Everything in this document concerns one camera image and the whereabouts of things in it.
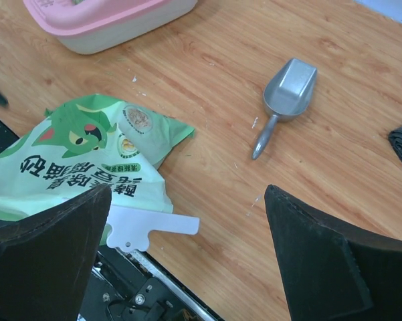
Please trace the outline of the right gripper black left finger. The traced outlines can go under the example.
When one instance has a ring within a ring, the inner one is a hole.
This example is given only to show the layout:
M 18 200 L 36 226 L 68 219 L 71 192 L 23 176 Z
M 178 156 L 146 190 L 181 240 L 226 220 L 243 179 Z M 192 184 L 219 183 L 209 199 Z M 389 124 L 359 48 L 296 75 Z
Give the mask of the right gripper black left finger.
M 0 320 L 76 320 L 111 204 L 99 185 L 0 227 Z

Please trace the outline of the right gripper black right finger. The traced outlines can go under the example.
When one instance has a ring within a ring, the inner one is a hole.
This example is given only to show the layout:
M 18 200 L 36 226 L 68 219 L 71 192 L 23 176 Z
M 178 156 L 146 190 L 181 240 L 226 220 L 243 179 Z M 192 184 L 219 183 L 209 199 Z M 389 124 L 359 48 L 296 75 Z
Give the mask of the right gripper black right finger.
M 402 320 L 402 240 L 270 185 L 264 201 L 293 320 Z

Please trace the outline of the white plastic bag clip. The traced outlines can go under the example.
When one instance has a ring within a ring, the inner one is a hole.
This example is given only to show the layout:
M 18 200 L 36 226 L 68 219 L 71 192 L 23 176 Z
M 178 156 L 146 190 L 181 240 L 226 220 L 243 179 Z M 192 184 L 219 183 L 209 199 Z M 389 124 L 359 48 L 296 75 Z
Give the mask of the white plastic bag clip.
M 129 253 L 146 251 L 151 231 L 195 235 L 199 231 L 200 218 L 113 205 L 106 224 L 111 228 L 106 245 Z

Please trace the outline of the green cat litter bag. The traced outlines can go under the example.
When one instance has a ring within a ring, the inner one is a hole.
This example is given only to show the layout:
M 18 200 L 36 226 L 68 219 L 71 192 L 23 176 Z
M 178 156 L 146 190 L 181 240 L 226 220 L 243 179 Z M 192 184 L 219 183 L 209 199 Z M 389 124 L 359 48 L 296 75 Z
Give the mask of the green cat litter bag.
M 158 169 L 192 126 L 112 96 L 70 100 L 0 152 L 0 220 L 18 221 L 98 185 L 114 205 L 170 213 Z

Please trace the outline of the pink litter box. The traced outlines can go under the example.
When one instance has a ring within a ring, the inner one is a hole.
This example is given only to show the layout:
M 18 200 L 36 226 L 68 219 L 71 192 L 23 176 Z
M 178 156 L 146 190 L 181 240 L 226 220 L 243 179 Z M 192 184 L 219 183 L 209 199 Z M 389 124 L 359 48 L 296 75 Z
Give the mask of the pink litter box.
M 24 1 L 34 21 L 67 49 L 96 54 L 190 12 L 196 1 Z

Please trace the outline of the grey metal scoop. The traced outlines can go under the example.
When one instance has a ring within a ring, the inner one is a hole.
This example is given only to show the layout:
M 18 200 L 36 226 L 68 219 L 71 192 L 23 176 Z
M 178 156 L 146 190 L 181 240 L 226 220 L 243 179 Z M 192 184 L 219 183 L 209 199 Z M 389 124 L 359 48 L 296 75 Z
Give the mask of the grey metal scoop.
M 318 68 L 292 58 L 268 82 L 263 92 L 264 108 L 270 119 L 260 132 L 252 151 L 256 160 L 267 147 L 279 122 L 289 122 L 308 108 L 311 103 Z

